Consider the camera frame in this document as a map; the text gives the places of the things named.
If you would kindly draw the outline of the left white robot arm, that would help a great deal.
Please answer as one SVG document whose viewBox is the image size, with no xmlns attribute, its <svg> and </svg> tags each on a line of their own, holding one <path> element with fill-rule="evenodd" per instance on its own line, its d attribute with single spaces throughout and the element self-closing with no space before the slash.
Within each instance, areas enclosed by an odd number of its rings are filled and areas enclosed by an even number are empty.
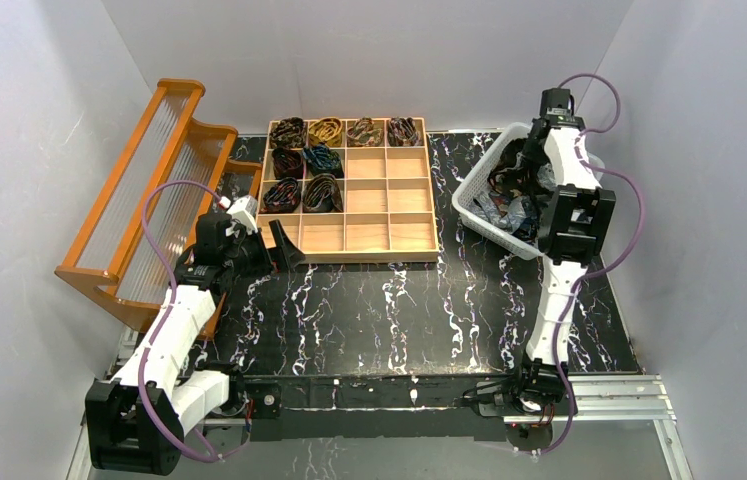
<svg viewBox="0 0 747 480">
<path fill-rule="evenodd" d="M 165 267 L 165 300 L 141 343 L 112 378 L 95 381 L 85 397 L 91 464 L 98 470 L 168 475 L 181 457 L 213 463 L 186 435 L 217 411 L 250 417 L 257 404 L 240 367 L 208 363 L 178 380 L 189 351 L 239 281 L 292 269 L 305 256 L 280 221 L 248 231 L 229 214 L 203 214 L 195 242 Z"/>
</svg>

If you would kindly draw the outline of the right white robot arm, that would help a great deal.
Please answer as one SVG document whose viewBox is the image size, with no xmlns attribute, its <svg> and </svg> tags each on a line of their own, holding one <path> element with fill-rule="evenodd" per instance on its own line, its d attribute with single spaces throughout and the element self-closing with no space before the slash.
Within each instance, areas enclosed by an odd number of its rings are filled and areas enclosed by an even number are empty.
<svg viewBox="0 0 747 480">
<path fill-rule="evenodd" d="M 584 147 L 586 127 L 567 88 L 543 91 L 530 125 L 512 124 L 470 170 L 453 195 L 463 225 L 527 259 L 543 264 L 533 332 L 521 360 L 504 379 L 479 383 L 465 403 L 482 415 L 550 415 L 574 398 L 568 374 L 572 307 L 593 259 L 600 255 L 616 195 L 600 184 L 600 168 Z M 534 245 L 494 225 L 494 198 L 544 198 Z"/>
</svg>

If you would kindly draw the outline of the white plastic basket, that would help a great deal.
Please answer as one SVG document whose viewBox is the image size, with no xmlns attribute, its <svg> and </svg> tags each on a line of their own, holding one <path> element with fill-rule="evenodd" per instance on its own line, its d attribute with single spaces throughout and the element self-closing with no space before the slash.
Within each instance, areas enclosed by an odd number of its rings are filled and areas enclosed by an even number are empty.
<svg viewBox="0 0 747 480">
<path fill-rule="evenodd" d="M 496 169 L 518 166 L 517 155 L 509 146 L 523 143 L 530 131 L 531 126 L 522 122 L 505 127 L 452 197 L 466 227 L 524 260 L 542 255 L 537 248 L 539 199 L 551 194 L 537 189 L 548 184 L 551 173 L 541 167 L 536 180 L 521 186 L 504 180 Z"/>
</svg>

